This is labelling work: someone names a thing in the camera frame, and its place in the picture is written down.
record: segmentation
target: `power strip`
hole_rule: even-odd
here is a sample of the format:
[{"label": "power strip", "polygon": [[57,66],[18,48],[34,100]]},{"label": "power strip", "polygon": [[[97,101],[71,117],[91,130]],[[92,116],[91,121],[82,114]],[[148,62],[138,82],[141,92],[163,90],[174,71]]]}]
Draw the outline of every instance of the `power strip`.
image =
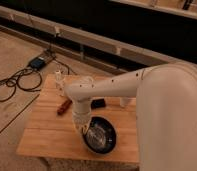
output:
[{"label": "power strip", "polygon": [[53,52],[46,50],[40,55],[33,58],[28,63],[28,66],[39,71],[44,68],[48,63],[50,63],[53,59],[55,59],[55,56],[53,56],[52,54]]}]

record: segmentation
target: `cable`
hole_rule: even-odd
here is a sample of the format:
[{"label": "cable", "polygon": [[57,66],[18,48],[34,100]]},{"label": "cable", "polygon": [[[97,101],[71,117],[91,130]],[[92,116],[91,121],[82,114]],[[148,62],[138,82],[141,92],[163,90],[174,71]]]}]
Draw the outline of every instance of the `cable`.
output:
[{"label": "cable", "polygon": [[26,5],[26,3],[25,3],[25,0],[22,0],[22,5],[23,5],[23,8],[24,8],[25,12],[26,12],[27,15],[28,15],[28,19],[30,20],[30,23],[31,23],[31,25],[32,25],[32,28],[34,29],[34,34],[35,34],[35,36],[36,36],[36,37],[39,37],[38,31],[37,31],[37,29],[36,29],[36,26],[35,26],[35,24],[34,24],[32,18],[31,18],[31,16],[30,16],[30,13],[29,13],[29,10],[28,10],[27,5]]},{"label": "cable", "polygon": [[22,114],[22,112],[25,110],[25,109],[27,109],[28,108],[28,106],[30,106],[36,99],[37,99],[37,97],[39,97],[39,94],[37,95],[37,96],[35,96],[16,116],[14,116],[11,120],[10,120],[10,122],[8,122],[8,124],[7,125],[5,125],[5,127],[3,127],[1,130],[0,130],[0,134],[6,129],[6,128],[8,128],[8,126],[14,121],[14,120],[16,120],[16,118],[18,117],[18,116],[20,116],[21,114]]},{"label": "cable", "polygon": [[[29,76],[31,74],[37,74],[37,76],[39,78],[38,84],[33,87],[30,87],[30,88],[22,87],[20,84],[21,79],[23,77]],[[9,99],[11,99],[14,96],[14,94],[16,93],[17,87],[23,91],[26,91],[26,92],[36,92],[36,91],[40,91],[37,88],[41,84],[42,84],[42,76],[41,76],[40,72],[38,72],[37,70],[34,70],[32,68],[24,68],[22,70],[19,70],[15,74],[13,74],[11,77],[0,80],[0,87],[6,86],[7,88],[13,89],[12,92],[10,93],[10,95],[4,99],[0,99],[0,102],[5,102],[5,101],[8,101]]]},{"label": "cable", "polygon": [[53,59],[54,61],[56,61],[57,63],[61,64],[62,66],[64,66],[65,68],[67,68],[67,74],[70,75],[70,71],[74,74],[74,75],[78,75],[70,66],[68,66],[67,64],[57,60],[57,59]]}]

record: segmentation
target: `dark wall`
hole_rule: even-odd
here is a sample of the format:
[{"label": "dark wall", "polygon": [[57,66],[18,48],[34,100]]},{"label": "dark wall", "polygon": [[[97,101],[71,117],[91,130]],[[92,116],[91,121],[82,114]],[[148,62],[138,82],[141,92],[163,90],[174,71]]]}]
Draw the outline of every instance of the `dark wall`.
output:
[{"label": "dark wall", "polygon": [[108,0],[0,0],[0,5],[197,63],[194,19]]}]

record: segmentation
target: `floor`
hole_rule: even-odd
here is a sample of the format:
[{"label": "floor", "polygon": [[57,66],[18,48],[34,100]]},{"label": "floor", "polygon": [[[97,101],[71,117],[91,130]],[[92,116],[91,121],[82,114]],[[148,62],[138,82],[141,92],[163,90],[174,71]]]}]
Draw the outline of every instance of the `floor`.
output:
[{"label": "floor", "polygon": [[[0,32],[0,80],[11,76],[19,69],[24,68],[28,61],[39,55],[44,49],[32,43],[13,37],[6,33]],[[75,61],[68,57],[57,54],[57,58],[68,64],[81,75],[101,75],[111,76],[111,74],[96,69],[84,63]],[[59,67],[56,63],[51,62],[41,72],[43,80],[47,74],[53,73]],[[32,80],[24,80],[25,85],[34,83]],[[8,93],[3,88],[0,96]],[[38,93],[27,93],[17,90],[12,99],[7,102],[0,103],[0,131],[26,106]],[[22,136],[25,124],[28,120],[29,113],[32,110],[32,103],[24,110],[1,134],[0,134],[0,171],[44,171],[46,167],[33,157],[24,157],[16,154],[16,148]],[[95,161],[74,161],[61,159],[47,159],[54,171],[61,170],[120,170],[134,171],[136,166],[133,164],[122,163],[106,163]]]}]

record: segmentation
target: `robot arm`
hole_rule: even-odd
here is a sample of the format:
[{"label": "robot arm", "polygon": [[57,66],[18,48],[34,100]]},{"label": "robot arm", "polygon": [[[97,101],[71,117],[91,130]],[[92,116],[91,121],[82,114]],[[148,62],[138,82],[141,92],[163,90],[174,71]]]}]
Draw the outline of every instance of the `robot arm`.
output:
[{"label": "robot arm", "polygon": [[91,119],[92,97],[136,97],[137,88],[150,67],[98,82],[66,85],[65,93],[73,101],[73,120],[80,132],[86,132]]},{"label": "robot arm", "polygon": [[141,171],[197,171],[197,69],[188,63],[146,68],[65,87],[73,120],[88,129],[92,97],[136,97]]}]

